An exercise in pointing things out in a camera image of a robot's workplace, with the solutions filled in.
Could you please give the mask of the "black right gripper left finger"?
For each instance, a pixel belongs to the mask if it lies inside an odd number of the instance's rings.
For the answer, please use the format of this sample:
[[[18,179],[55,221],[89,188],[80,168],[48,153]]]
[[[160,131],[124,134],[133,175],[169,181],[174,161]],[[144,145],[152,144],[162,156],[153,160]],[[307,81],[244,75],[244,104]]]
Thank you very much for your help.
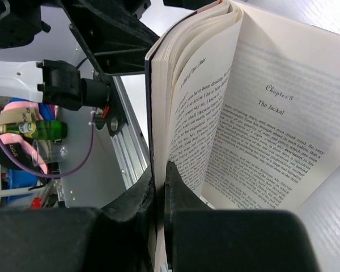
[[[0,209],[0,271],[153,271],[150,169],[111,203]]]

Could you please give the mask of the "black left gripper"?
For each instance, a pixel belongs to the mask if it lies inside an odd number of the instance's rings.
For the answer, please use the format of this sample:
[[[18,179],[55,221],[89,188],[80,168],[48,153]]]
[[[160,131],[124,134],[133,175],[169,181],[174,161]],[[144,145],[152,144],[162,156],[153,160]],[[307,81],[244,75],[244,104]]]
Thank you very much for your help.
[[[97,77],[137,75],[158,36],[149,1],[0,1],[0,73],[18,62],[85,62]]]

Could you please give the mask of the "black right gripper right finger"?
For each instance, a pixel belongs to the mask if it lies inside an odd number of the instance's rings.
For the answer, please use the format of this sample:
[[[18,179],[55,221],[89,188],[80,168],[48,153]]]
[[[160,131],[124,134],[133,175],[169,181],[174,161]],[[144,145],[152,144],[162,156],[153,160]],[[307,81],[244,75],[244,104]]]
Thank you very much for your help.
[[[164,234],[173,271],[313,271],[301,220],[284,210],[213,210],[173,162],[164,183]]]

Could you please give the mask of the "A Tale of Two Cities book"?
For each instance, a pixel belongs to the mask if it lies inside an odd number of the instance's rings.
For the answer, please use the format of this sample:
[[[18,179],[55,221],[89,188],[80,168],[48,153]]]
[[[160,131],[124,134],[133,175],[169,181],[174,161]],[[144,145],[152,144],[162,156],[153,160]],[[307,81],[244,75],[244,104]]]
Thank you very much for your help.
[[[194,8],[145,58],[156,197],[168,162],[213,210],[284,210],[340,271],[340,35],[253,2]]]

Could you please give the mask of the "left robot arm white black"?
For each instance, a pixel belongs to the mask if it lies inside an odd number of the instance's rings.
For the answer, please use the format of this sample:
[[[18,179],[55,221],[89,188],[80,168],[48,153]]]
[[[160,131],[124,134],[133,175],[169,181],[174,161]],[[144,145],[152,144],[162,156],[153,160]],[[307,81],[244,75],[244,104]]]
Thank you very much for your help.
[[[98,76],[82,78],[79,67],[64,60],[0,60],[0,96],[54,104],[76,111],[109,105],[107,76],[142,74],[145,55],[158,36],[141,15],[150,1],[0,1],[0,50],[24,47],[51,26],[41,16],[44,6],[58,7],[69,30]]]

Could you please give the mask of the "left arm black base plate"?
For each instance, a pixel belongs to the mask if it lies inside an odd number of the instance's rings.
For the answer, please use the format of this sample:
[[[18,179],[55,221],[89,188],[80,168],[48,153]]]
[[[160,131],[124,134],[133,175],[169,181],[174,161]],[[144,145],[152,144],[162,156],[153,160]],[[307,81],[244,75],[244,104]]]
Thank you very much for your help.
[[[109,100],[106,102],[105,107],[97,110],[94,123],[97,130],[101,130],[106,126],[109,135],[114,137],[120,132],[128,120],[120,98],[120,89],[119,86],[116,85],[115,78],[109,76],[104,82],[110,89]]]

